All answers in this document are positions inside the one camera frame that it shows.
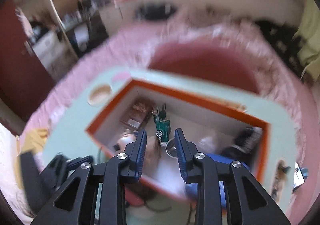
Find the metal bolt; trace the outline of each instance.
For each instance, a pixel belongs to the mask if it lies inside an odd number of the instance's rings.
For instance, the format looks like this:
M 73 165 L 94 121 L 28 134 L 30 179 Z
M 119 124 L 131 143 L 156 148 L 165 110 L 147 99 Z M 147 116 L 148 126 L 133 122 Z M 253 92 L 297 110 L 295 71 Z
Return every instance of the metal bolt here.
M 126 153 L 120 153 L 120 154 L 118 155 L 118 158 L 119 158 L 120 160 L 126 159 L 126 158 L 127 158 L 127 154 L 126 154 Z
M 203 153 L 196 153 L 196 158 L 203 159 L 204 158 L 204 154 Z
M 88 162 L 85 162 L 85 163 L 81 164 L 81 168 L 82 169 L 88 169 L 89 167 L 90 167 L 90 163 L 88 163 Z
M 232 165 L 235 167 L 235 168 L 239 168 L 239 167 L 241 167 L 241 163 L 239 162 L 239 161 L 233 161 L 232 162 Z

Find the red cushion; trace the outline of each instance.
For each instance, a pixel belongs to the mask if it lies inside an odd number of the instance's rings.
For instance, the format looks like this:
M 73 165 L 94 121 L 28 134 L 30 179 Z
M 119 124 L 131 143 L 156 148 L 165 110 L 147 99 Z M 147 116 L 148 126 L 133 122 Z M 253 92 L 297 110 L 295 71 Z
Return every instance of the red cushion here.
M 238 52 L 206 41 L 161 45 L 149 68 L 259 93 L 252 66 Z

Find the green plastic object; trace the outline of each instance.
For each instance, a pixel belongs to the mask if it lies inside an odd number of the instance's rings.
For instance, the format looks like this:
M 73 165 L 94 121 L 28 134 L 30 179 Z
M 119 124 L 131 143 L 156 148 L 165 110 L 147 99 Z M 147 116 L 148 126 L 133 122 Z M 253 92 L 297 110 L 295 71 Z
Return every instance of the green plastic object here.
M 169 141 L 169 134 L 171 133 L 170 120 L 167 117 L 166 104 L 162 105 L 161 111 L 158 107 L 153 108 L 153 121 L 156 124 L 156 137 L 159 138 L 161 146 Z

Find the toy car wheel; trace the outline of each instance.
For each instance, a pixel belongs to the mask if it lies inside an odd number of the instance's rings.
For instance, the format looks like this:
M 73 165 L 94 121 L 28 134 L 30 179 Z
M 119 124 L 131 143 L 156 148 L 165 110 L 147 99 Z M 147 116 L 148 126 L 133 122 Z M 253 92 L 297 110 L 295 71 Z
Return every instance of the toy car wheel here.
M 163 136 L 163 132 L 162 132 L 161 130 L 158 130 L 158 131 L 156 132 L 156 136 L 157 136 L 157 137 L 162 137 L 162 136 Z

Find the smartphone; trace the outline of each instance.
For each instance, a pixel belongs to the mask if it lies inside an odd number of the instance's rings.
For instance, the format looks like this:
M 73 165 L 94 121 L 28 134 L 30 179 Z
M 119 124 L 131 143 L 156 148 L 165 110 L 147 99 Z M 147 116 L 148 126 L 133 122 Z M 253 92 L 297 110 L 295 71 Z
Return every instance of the smartphone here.
M 304 184 L 304 178 L 300 169 L 300 166 L 298 163 L 295 164 L 295 169 L 294 169 L 294 185 L 293 185 L 293 191 L 298 189 L 302 184 Z

